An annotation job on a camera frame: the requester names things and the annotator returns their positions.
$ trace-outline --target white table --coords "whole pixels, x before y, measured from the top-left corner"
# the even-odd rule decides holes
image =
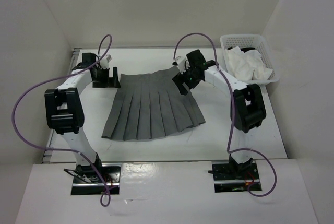
[[[178,55],[185,55],[196,48],[179,49]],[[213,59],[211,48],[200,48],[206,60]],[[82,52],[94,52],[96,49],[81,50],[77,63],[81,62]],[[168,69],[173,62],[173,48],[110,49],[112,56],[110,67],[117,66],[121,73],[145,74]],[[217,48],[220,64],[225,67],[221,49]],[[267,110],[267,118],[256,129],[251,139],[253,148],[263,152],[268,158],[286,158],[283,142],[270,100],[265,87],[262,87]],[[101,138],[102,131],[111,110],[116,89],[97,89],[88,86],[81,94],[81,103],[85,113],[84,130],[94,150],[103,162],[129,161],[194,161],[227,159],[226,145],[231,125],[230,97],[211,84],[201,82],[192,90],[204,117],[205,124],[187,129],[181,133],[145,141],[115,141]],[[57,148],[68,148],[67,143],[57,134],[51,139]],[[53,152],[51,162],[75,162],[69,152]]]
[[[248,192],[215,193],[209,161],[124,163],[120,194],[106,208],[99,195],[70,196],[72,177],[63,168],[74,169],[74,164],[36,164],[16,224],[317,224],[297,162],[272,163],[277,187],[263,198]],[[272,186],[272,171],[264,160],[257,165],[265,192]]]

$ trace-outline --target plastic basket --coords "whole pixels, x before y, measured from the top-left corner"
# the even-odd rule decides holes
[[[253,47],[259,51],[261,54],[261,59],[267,68],[271,68],[272,74],[269,79],[266,80],[242,80],[248,84],[259,84],[266,85],[271,82],[276,82],[279,80],[279,75],[277,69],[275,68],[274,61],[272,59],[272,54],[270,48],[267,44],[267,41],[264,37],[257,34],[228,34],[220,37],[220,43],[223,50],[223,56],[226,63],[227,72],[233,75],[230,65],[229,65],[229,57],[225,51],[225,49],[230,47],[239,46],[240,48],[250,48]]]

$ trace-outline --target metal base plate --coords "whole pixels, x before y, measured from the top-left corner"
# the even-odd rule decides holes
[[[212,171],[215,193],[247,191],[247,183],[253,183],[249,188],[250,191],[262,190],[255,162],[252,163],[250,169],[238,175],[231,173],[228,161],[213,162]]]
[[[121,165],[114,163],[102,164],[103,174],[109,174],[112,178],[112,185],[107,182],[108,186],[117,186],[110,189],[111,194],[120,194],[120,179],[121,179]],[[105,191],[105,187],[102,182],[100,183],[84,183],[77,178],[73,179],[71,195],[93,195],[101,194]]]

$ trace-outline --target white cloth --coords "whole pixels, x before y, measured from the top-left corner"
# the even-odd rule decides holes
[[[225,49],[232,75],[239,80],[265,80],[272,74],[272,69],[266,68],[262,62],[261,54],[257,50],[241,51],[237,46]]]

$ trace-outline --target wall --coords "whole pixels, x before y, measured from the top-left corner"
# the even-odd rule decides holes
[[[41,161],[42,152],[24,144],[11,126],[16,99],[29,87],[65,74],[71,49],[44,0],[0,0],[0,164]],[[24,99],[18,127],[30,141],[46,145],[44,86]]]
[[[219,45],[229,33],[261,33],[278,0],[46,0],[72,47],[96,48],[112,33],[114,46],[174,46],[200,31]],[[192,37],[184,45],[209,45]]]
[[[280,0],[264,31],[282,74],[271,103],[322,224],[334,219],[333,16],[334,0]]]

